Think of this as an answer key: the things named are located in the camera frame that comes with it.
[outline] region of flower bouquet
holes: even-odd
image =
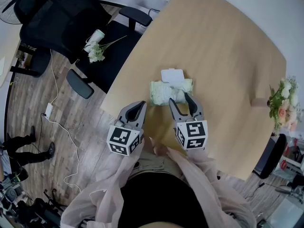
[[[90,59],[90,63],[97,62],[97,61],[103,61],[105,59],[105,57],[104,57],[105,50],[113,43],[115,43],[118,40],[125,38],[125,37],[126,36],[121,37],[121,38],[119,38],[113,42],[110,42],[108,44],[105,44],[105,45],[99,45],[95,41],[92,41],[92,43],[90,44],[92,47],[91,47],[91,50],[88,55],[89,59]]]
[[[275,135],[279,135],[282,127],[287,127],[291,132],[296,129],[301,112],[297,89],[298,84],[294,77],[281,79],[277,92],[270,86],[271,96],[267,105],[270,108],[270,118],[275,120]]]

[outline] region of fan blade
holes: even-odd
[[[6,5],[6,7],[2,10],[2,13],[4,13],[10,6],[12,6],[17,0],[12,0]]]

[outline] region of black shirt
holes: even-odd
[[[119,228],[138,228],[154,222],[208,228],[192,188],[173,175],[139,174],[129,180],[121,192],[124,204]]]

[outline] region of black shoe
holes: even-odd
[[[49,148],[48,148],[48,151],[47,151],[47,159],[52,159],[55,155],[55,144],[54,142],[52,142],[50,145],[49,145]]]
[[[32,126],[30,128],[30,138],[31,138],[32,143],[36,142],[36,134],[35,134],[35,127],[34,126]]]

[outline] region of chair armrest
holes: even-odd
[[[135,29],[136,22],[143,26],[148,26],[152,21],[152,18],[148,14],[131,7],[123,7],[119,10],[119,13],[129,18],[129,28],[132,30]]]
[[[90,98],[94,93],[94,89],[88,84],[89,81],[86,78],[80,77],[73,69],[69,70],[66,79],[72,89],[84,99]]]

